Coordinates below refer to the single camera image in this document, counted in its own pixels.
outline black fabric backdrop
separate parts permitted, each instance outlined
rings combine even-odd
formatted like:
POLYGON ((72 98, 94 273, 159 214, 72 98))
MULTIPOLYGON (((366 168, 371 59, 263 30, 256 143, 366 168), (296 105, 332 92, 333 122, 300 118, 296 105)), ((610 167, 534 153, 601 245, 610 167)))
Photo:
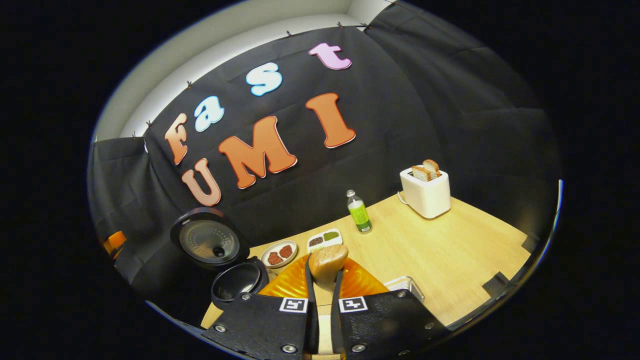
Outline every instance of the black fabric backdrop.
MULTIPOLYGON (((346 216, 349 188, 366 204, 383 200, 401 190, 398 173, 425 158, 449 173, 453 197, 525 233, 548 234, 559 155, 522 79, 477 40, 408 4, 390 6, 371 26, 365 32, 319 29, 258 46, 194 81, 143 138, 93 146, 88 183, 98 236, 127 235, 115 265, 137 291, 187 322, 199 323, 206 309, 211 274, 186 261, 167 236, 181 213, 200 206, 180 177, 201 158, 222 192, 215 208, 250 245, 346 216), (331 70, 307 54, 321 42, 339 45, 338 55, 351 59, 351 67, 331 70), (256 97, 244 77, 271 61, 283 82, 256 97), (305 107, 328 92, 339 95, 337 106, 357 133, 335 149, 324 146, 322 127, 305 107), (220 98, 225 115, 199 133, 193 110, 210 95, 220 98), (164 134, 180 113, 188 116, 189 151, 175 166, 164 134), (240 190, 218 145, 234 135, 251 145, 253 124, 269 115, 278 118, 278 132, 298 163, 240 190), (192 311, 182 305, 185 293, 198 303, 192 311)), ((208 192, 199 175, 196 180, 208 192)))

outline plate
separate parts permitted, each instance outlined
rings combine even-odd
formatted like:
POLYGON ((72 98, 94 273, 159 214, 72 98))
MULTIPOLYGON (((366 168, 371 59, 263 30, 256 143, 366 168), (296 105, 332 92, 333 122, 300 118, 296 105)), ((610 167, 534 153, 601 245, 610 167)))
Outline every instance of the plate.
POLYGON ((285 266, 286 264, 290 263, 291 260, 293 260, 296 257, 296 254, 298 253, 298 246, 296 245, 296 243, 294 243, 291 240, 283 240, 280 242, 277 242, 275 244, 273 244, 272 246, 268 247, 263 253, 262 255, 260 255, 260 260, 264 263, 264 266, 266 266, 267 268, 279 268, 281 266, 285 266), (271 265, 269 264, 269 253, 272 251, 275 251, 278 253, 278 256, 280 256, 280 249, 282 249, 283 247, 287 246, 287 245, 291 245, 291 255, 284 259, 283 262, 275 264, 275 265, 271 265))
POLYGON ((308 240, 307 240, 307 252, 310 254, 314 251, 318 251, 322 248, 331 246, 331 245, 340 245, 342 243, 342 234, 340 234, 340 230, 338 229, 329 229, 327 231, 323 231, 321 233, 315 234, 313 236, 311 236, 308 240), (338 237, 333 238, 331 240, 325 240, 324 239, 324 235, 326 233, 332 233, 332 232, 336 232, 338 233, 338 237), (320 238, 322 237, 323 241, 317 245, 313 245, 313 246, 309 246, 309 243, 311 242, 311 240, 315 239, 315 238, 320 238))

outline pink letter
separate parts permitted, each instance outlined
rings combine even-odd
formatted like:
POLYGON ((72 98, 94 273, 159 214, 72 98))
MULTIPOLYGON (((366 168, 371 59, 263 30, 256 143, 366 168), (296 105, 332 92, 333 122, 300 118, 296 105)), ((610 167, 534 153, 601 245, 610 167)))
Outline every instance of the pink letter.
POLYGON ((351 66, 351 60, 340 59, 335 52, 342 51, 339 46, 329 46, 326 42, 309 50, 309 55, 318 55, 324 66, 333 70, 342 70, 351 66))

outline bread slice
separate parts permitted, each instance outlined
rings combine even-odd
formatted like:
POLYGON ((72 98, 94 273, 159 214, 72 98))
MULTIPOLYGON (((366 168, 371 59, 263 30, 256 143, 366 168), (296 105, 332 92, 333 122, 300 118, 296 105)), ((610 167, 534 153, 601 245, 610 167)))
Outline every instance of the bread slice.
POLYGON ((427 170, 431 175, 431 180, 441 175, 438 163, 431 159, 424 160, 422 162, 422 166, 424 167, 424 170, 427 170))
POLYGON ((415 178, 425 182, 431 180, 431 174, 425 168, 413 166, 411 170, 415 178))

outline green food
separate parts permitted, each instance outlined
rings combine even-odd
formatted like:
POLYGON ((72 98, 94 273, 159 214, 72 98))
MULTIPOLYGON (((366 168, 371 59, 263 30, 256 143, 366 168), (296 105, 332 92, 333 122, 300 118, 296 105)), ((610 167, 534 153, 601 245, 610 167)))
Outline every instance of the green food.
POLYGON ((335 231, 330 231, 329 233, 324 234, 324 240, 329 241, 331 239, 337 238, 338 236, 340 235, 338 235, 338 233, 336 233, 335 231))

